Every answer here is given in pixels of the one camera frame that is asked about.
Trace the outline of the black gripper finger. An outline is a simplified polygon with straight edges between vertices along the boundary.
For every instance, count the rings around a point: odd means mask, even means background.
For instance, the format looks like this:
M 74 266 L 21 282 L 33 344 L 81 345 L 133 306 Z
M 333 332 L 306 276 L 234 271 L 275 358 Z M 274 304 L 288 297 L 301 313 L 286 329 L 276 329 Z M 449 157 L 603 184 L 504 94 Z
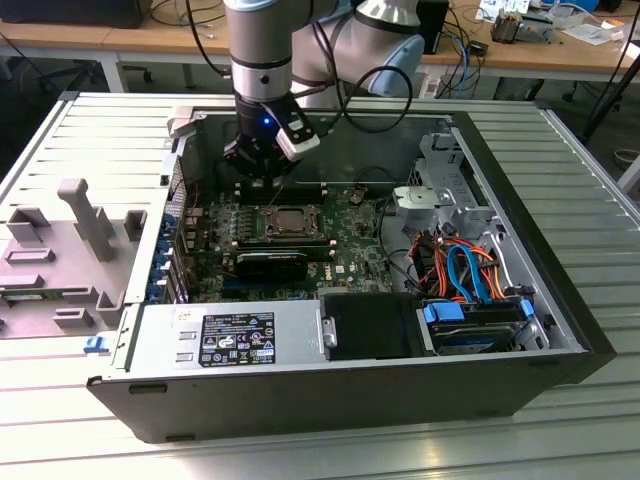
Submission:
M 236 137 L 224 146 L 223 157 L 241 176 L 253 183 L 263 183 L 263 159 L 254 138 Z
M 261 152 L 264 187 L 267 189 L 279 187 L 282 184 L 282 178 L 289 174 L 293 163 L 279 147 L 265 147 Z

